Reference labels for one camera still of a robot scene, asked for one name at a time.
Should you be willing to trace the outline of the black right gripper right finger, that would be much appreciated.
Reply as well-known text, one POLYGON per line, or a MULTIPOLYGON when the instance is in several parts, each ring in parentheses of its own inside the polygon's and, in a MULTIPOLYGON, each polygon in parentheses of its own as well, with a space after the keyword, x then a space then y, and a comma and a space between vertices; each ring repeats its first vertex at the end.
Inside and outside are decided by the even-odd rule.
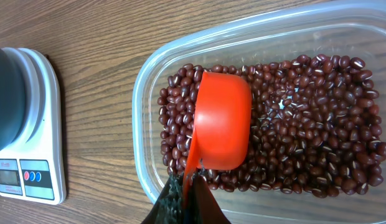
POLYGON ((188 217, 189 223, 230 224, 220 209, 216 199, 204 178, 205 167, 200 161, 200 169, 194 172, 189 190, 188 217))

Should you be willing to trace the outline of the red measuring scoop blue handle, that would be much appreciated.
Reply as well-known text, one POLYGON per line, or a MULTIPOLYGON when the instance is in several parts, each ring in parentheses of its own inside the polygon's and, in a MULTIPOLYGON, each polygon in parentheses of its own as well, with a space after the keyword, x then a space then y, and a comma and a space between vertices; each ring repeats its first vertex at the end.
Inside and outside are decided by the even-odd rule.
POLYGON ((236 75, 204 72, 194 113, 194 130, 183 177, 186 198, 196 169, 232 170, 246 158, 252 93, 236 75))

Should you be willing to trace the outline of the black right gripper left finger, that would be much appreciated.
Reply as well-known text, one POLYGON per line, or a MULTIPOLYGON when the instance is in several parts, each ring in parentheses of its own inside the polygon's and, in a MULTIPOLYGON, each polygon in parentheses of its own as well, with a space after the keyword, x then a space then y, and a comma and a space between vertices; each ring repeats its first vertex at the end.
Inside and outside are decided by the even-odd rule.
POLYGON ((142 224, 183 223, 182 199, 182 177, 171 174, 142 224))

